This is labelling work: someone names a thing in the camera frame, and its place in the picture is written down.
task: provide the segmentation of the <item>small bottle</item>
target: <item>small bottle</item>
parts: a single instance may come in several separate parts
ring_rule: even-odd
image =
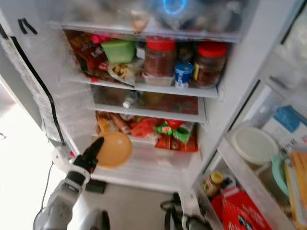
[[[139,97],[140,97],[141,93],[139,91],[136,91],[136,90],[131,90],[126,96],[125,96],[125,99],[124,99],[124,102],[123,102],[123,106],[126,108],[126,109],[129,109],[132,105],[134,105]]]
[[[214,171],[204,182],[203,189],[208,197],[213,197],[220,189],[224,175],[220,171]]]

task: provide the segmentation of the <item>jar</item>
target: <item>jar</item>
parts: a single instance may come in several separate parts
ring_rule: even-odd
[[[224,175],[220,171],[214,171],[204,182],[203,189],[208,197],[213,197],[220,189]]]
[[[146,40],[144,72],[150,77],[174,75],[176,43],[174,40],[148,37]]]
[[[226,62],[226,43],[202,42],[197,51],[194,71],[196,85],[200,88],[216,86]]]

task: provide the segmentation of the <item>green container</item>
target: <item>green container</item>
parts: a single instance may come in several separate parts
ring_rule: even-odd
[[[133,41],[111,40],[101,43],[106,57],[111,64],[132,62],[135,56],[135,45]]]

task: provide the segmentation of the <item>gray floor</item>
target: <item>gray floor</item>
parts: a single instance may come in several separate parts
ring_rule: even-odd
[[[171,197],[171,194],[108,184],[103,195],[82,194],[68,229],[79,229],[85,215],[100,208],[108,211],[111,230],[163,230],[165,212],[160,203]]]

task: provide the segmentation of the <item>white lid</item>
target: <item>white lid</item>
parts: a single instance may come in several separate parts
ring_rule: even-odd
[[[130,104],[130,102],[128,102],[128,101],[124,101],[124,102],[123,102],[123,106],[124,106],[126,109],[129,109],[130,106],[131,106],[131,104]]]
[[[238,129],[231,142],[242,158],[256,165],[268,163],[272,156],[278,154],[276,141],[258,128]]]

